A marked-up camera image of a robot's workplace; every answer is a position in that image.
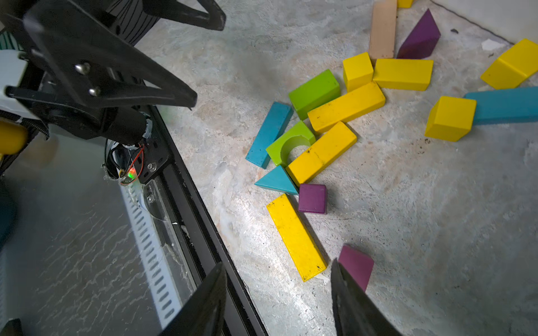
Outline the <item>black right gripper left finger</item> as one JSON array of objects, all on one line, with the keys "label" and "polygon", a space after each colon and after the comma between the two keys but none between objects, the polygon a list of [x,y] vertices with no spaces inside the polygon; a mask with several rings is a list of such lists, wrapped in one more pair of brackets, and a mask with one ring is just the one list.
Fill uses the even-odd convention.
[{"label": "black right gripper left finger", "polygon": [[160,335],[221,335],[226,287],[226,270],[217,263]]}]

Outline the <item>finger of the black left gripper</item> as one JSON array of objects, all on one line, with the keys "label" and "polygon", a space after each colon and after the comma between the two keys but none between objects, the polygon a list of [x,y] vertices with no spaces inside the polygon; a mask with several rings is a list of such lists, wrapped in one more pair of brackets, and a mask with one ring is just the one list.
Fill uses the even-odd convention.
[{"label": "finger of the black left gripper", "polygon": [[223,31],[226,25],[226,14],[213,0],[198,1],[205,12],[174,0],[143,0],[142,3],[144,12],[157,18],[214,31]]}]

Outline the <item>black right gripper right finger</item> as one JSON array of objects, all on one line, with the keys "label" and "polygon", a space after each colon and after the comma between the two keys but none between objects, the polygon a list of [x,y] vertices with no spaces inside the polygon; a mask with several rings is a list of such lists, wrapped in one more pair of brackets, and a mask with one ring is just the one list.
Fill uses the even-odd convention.
[{"label": "black right gripper right finger", "polygon": [[337,260],[331,265],[331,296],[337,335],[401,336]]}]

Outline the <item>yellow cube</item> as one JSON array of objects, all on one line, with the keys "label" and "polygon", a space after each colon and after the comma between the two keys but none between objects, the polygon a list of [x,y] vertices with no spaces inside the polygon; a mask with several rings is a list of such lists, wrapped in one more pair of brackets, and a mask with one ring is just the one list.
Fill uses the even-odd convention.
[{"label": "yellow cube", "polygon": [[517,88],[537,72],[535,42],[523,39],[508,49],[481,75],[481,80],[496,90]]}]

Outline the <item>yellow small cube block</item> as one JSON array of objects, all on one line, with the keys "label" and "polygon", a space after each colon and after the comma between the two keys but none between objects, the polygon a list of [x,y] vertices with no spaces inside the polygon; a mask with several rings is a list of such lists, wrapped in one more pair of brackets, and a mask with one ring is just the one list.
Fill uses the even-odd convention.
[{"label": "yellow small cube block", "polygon": [[457,142],[472,130],[477,101],[442,96],[430,111],[425,136]]}]

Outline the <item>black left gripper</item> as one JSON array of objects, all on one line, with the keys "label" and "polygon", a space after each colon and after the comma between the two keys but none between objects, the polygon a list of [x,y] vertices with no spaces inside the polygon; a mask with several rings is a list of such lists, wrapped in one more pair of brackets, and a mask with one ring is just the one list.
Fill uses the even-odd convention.
[{"label": "black left gripper", "polygon": [[193,108],[197,93],[113,33],[115,22],[96,2],[3,1],[1,23],[20,50],[1,52],[1,109],[137,145],[151,137],[143,105]]}]

